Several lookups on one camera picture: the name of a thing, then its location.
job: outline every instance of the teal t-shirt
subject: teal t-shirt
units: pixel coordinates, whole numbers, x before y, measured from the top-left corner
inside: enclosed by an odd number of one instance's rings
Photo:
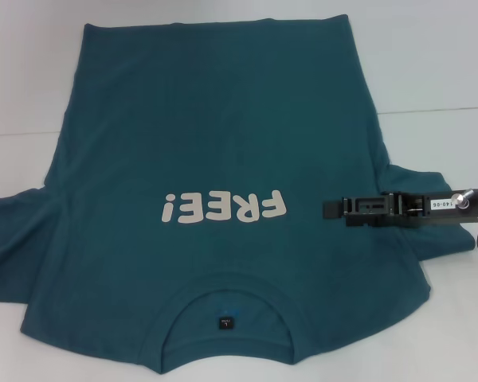
[[[347,16],[86,25],[45,187],[0,199],[22,332],[167,372],[294,364],[402,320],[459,226],[346,228],[323,201],[448,190],[390,164]]]

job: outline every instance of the t-shirt sleeve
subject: t-shirt sleeve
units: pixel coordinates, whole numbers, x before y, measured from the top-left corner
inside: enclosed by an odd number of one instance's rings
[[[440,173],[426,173],[388,165],[379,179],[385,192],[439,193],[451,190]],[[475,240],[459,224],[401,228],[419,260],[470,251]]]
[[[56,225],[46,189],[0,199],[0,302],[28,303]]]

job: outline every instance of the t-shirt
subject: t-shirt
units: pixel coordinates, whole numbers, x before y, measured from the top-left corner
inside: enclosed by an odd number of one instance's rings
[[[159,373],[295,364],[399,322],[429,298],[418,262],[474,246],[323,202],[445,190],[390,164],[346,15],[86,25],[45,186],[0,199],[0,302],[39,341]]]

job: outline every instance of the white background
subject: white background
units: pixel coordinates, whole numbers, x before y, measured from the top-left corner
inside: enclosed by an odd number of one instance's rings
[[[99,26],[348,14],[393,163],[478,188],[478,0],[0,0],[0,197],[41,186],[85,23]],[[467,226],[476,234],[478,224]],[[296,366],[246,357],[159,376],[19,333],[0,303],[0,382],[478,381],[478,252],[422,264],[430,300],[397,325]]]

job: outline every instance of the clothing label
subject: clothing label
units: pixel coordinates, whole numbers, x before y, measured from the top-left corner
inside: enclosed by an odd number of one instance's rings
[[[233,317],[220,317],[219,328],[220,329],[233,329]]]
[[[430,201],[430,209],[455,209],[455,205],[451,199],[436,199],[435,201]]]

